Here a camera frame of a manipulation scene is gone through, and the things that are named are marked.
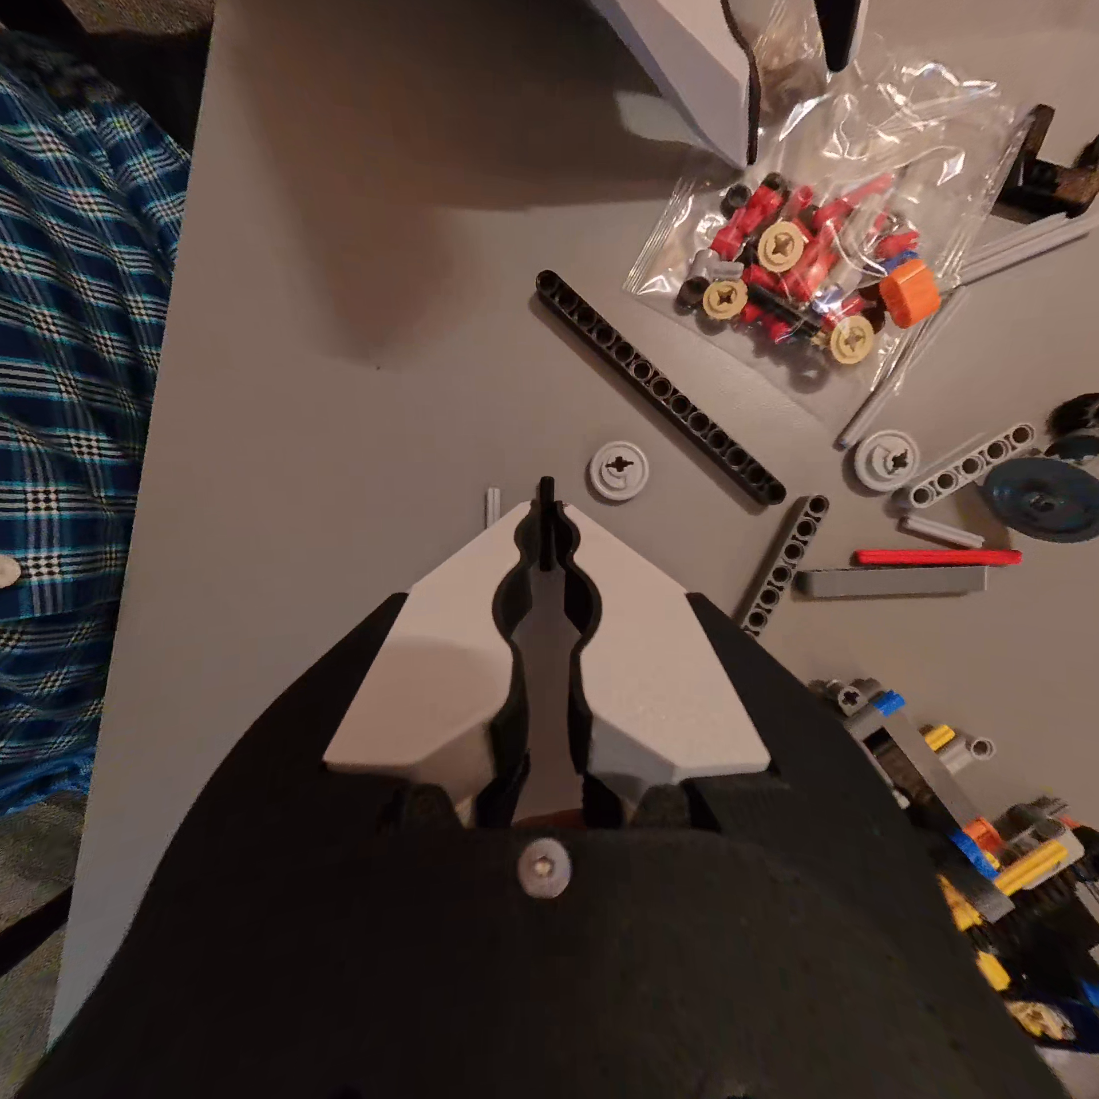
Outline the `long black lego beam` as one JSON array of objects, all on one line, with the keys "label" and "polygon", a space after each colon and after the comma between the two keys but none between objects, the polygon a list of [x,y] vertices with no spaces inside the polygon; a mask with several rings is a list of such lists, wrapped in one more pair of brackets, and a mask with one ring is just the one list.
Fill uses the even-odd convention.
[{"label": "long black lego beam", "polygon": [[535,296],[569,336],[639,393],[644,405],[659,413],[682,438],[690,440],[751,502],[779,505],[788,500],[788,487],[779,476],[660,371],[635,342],[613,327],[557,271],[542,269],[535,276]]}]

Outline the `red lego axle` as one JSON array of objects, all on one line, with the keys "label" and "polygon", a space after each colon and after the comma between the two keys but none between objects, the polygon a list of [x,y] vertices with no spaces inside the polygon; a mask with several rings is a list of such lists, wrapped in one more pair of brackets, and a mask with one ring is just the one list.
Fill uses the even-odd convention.
[{"label": "red lego axle", "polygon": [[993,551],[981,547],[906,551],[895,547],[870,547],[853,551],[851,560],[861,567],[1010,567],[1023,564],[1023,551]]}]

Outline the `blue plaid shirt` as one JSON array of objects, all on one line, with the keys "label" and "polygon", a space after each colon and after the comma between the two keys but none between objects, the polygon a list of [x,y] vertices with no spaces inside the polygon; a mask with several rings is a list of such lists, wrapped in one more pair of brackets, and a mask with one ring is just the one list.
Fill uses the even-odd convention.
[{"label": "blue plaid shirt", "polygon": [[87,793],[189,152],[2,31],[2,815]]}]

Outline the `dark blue lego wheel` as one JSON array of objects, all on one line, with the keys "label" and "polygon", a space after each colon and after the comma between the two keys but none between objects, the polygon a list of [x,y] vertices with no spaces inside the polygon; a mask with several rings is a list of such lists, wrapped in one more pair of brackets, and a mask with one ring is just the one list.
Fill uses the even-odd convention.
[{"label": "dark blue lego wheel", "polygon": [[1097,538],[1097,476],[1050,456],[1012,458],[981,485],[990,511],[1024,536],[1073,544]]}]

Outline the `grey round lego pulley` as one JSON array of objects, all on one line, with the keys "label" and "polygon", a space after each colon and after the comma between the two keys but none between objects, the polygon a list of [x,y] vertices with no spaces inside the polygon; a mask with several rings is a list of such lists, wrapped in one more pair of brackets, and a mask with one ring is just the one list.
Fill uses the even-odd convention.
[{"label": "grey round lego pulley", "polygon": [[588,482],[606,502],[635,498],[649,480],[649,462],[637,444],[613,440],[602,444],[588,462]]},{"label": "grey round lego pulley", "polygon": [[873,493],[893,493],[906,485],[921,465],[915,438],[899,429],[866,434],[853,451],[853,473]]}]

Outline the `medium light grey axle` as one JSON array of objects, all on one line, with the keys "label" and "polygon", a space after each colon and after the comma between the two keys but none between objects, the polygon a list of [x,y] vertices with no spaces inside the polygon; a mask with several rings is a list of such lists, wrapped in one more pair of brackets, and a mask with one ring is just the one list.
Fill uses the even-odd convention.
[{"label": "medium light grey axle", "polygon": [[952,547],[962,547],[970,551],[979,551],[984,547],[986,540],[982,535],[959,529],[950,524],[942,524],[939,520],[932,520],[922,513],[906,513],[899,518],[899,529],[912,533],[913,536],[922,536],[933,542],[948,544]]}]

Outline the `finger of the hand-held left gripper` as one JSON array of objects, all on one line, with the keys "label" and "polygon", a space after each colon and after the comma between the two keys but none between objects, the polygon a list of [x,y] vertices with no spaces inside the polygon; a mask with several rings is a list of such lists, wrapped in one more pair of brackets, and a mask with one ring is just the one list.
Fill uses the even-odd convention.
[{"label": "finger of the hand-held left gripper", "polygon": [[759,156],[762,85],[731,1],[589,1],[660,94],[735,167]]},{"label": "finger of the hand-held left gripper", "polygon": [[813,1],[822,56],[831,74],[842,72],[859,54],[866,1]]}]

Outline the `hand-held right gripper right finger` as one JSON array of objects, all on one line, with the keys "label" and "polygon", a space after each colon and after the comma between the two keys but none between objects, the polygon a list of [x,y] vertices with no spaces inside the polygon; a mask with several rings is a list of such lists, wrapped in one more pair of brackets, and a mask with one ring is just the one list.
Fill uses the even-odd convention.
[{"label": "hand-held right gripper right finger", "polygon": [[569,758],[588,826],[620,827],[653,787],[764,773],[771,755],[675,578],[573,504],[555,502]]}]

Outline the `light grey holed beam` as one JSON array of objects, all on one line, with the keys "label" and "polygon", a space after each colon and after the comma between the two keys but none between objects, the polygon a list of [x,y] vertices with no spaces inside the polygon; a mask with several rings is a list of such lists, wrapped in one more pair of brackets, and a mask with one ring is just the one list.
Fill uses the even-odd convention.
[{"label": "light grey holed beam", "polygon": [[1035,442],[1037,429],[1032,422],[1017,422],[1012,427],[981,438],[970,440],[944,458],[921,469],[915,478],[899,487],[893,502],[902,511],[921,511],[941,502],[961,487],[979,482],[993,467],[1004,462],[1026,456]]}]

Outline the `long light grey axle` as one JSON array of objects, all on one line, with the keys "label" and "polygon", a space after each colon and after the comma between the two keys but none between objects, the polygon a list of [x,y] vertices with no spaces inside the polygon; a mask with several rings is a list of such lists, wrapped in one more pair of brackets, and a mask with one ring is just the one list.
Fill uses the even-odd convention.
[{"label": "long light grey axle", "polygon": [[1012,243],[1006,243],[997,251],[981,252],[966,262],[959,271],[957,285],[966,287],[981,282],[995,273],[1021,265],[1032,258],[1077,242],[1088,236],[1092,231],[1097,231],[1095,211],[1077,218],[1055,220],[1055,223],[1043,232],[1024,231]]},{"label": "long light grey axle", "polygon": [[926,351],[930,351],[932,343],[941,334],[941,331],[944,331],[952,318],[962,309],[964,302],[968,300],[968,294],[970,287],[961,285],[946,296],[946,302],[939,309],[939,313],[935,313],[935,316],[928,322],[924,322],[919,333],[912,336],[912,340],[901,351],[897,362],[891,365],[886,378],[875,385],[866,402],[859,405],[853,418],[833,440],[835,447],[839,447],[841,451],[848,451],[866,436],[871,424],[884,411],[886,404],[899,394],[913,365],[921,360]]}]

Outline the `plain grey lego beam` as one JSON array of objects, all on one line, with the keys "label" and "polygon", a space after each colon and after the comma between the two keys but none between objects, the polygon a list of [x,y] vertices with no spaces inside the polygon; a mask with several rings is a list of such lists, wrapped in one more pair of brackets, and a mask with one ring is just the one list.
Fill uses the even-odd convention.
[{"label": "plain grey lego beam", "polygon": [[813,600],[957,596],[986,589],[986,565],[801,569],[793,587]]}]

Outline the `dark grey holed beam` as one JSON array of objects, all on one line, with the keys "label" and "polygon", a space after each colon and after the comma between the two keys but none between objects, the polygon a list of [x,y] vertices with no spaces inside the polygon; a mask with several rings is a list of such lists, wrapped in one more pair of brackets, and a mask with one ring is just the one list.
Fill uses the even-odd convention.
[{"label": "dark grey holed beam", "polygon": [[735,624],[748,636],[762,636],[773,613],[791,589],[806,551],[830,513],[830,505],[830,498],[821,493],[795,498],[791,504],[735,611]]}]

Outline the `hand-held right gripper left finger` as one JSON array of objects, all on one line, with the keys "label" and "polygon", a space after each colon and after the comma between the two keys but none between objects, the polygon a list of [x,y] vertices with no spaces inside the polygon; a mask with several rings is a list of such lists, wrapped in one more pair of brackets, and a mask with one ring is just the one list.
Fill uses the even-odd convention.
[{"label": "hand-held right gripper left finger", "polygon": [[435,786],[480,827],[513,822],[531,766],[515,631],[540,515],[517,505],[408,589],[324,751],[329,771]]}]

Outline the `orange round lego piece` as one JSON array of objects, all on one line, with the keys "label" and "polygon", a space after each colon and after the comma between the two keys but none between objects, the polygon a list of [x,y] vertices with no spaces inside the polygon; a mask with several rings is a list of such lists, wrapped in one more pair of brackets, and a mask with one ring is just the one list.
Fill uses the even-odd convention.
[{"label": "orange round lego piece", "polygon": [[941,289],[924,260],[912,256],[879,282],[879,294],[891,323],[902,331],[941,309]]}]

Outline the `bag of red lego pins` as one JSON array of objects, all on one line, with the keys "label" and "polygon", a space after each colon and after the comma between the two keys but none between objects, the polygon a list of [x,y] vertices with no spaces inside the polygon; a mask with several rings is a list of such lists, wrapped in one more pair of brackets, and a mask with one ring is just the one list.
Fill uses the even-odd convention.
[{"label": "bag of red lego pins", "polygon": [[684,171],[626,291],[777,383],[870,393],[924,322],[891,323],[879,282],[906,258],[957,280],[1023,114],[997,81],[884,54],[831,76],[777,74],[755,165]]}]

